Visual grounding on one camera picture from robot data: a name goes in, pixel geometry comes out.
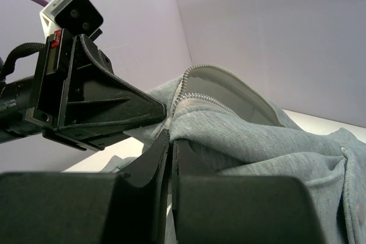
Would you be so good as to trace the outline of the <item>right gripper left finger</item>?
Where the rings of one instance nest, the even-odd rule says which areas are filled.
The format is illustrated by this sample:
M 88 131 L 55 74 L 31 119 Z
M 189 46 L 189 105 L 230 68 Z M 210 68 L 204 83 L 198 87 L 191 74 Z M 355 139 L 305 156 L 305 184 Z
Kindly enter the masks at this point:
M 163 243 L 169 132 L 117 173 L 4 173 L 2 243 Z

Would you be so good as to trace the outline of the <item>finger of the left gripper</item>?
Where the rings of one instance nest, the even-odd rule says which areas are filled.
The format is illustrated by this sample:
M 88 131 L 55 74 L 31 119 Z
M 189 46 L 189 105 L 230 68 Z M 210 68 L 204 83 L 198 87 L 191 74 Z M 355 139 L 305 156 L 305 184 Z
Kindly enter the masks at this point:
M 166 117 L 166 106 L 116 76 L 110 59 L 85 35 L 73 39 L 64 91 L 64 126 L 146 126 Z
M 134 118 L 121 121 L 81 123 L 60 126 L 59 132 L 77 142 L 90 142 L 96 139 L 115 139 L 115 142 L 129 138 L 124 131 L 159 123 L 163 118 Z

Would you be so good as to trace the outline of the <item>grey zip-up jacket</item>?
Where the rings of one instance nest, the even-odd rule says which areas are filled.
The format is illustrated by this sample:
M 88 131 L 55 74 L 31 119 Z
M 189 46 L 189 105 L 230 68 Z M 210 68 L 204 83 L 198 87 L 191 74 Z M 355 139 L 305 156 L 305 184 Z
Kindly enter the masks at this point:
M 171 168 L 173 145 L 184 139 L 219 175 L 297 178 L 309 191 L 324 243 L 365 242 L 365 143 L 350 131 L 307 132 L 242 79 L 213 65 L 191 67 L 148 94 L 167 115 L 128 134 L 151 147 L 168 131 Z M 172 188 L 168 198 L 169 240 L 178 242 Z

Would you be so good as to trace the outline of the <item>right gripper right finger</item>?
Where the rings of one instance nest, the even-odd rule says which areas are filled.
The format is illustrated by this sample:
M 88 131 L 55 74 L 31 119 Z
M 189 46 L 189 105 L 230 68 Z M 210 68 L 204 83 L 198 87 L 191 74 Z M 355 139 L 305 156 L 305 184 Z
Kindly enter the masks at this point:
M 175 141 L 172 200 L 179 243 L 324 243 L 311 196 L 297 178 L 222 176 Z

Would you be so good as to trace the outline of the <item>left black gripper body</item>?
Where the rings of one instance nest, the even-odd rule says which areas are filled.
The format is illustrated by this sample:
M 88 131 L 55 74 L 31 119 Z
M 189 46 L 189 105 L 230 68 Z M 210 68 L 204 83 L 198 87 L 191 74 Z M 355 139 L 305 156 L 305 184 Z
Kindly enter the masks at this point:
M 49 37 L 25 119 L 46 139 L 78 150 L 112 144 L 112 66 L 87 35 L 63 29 Z

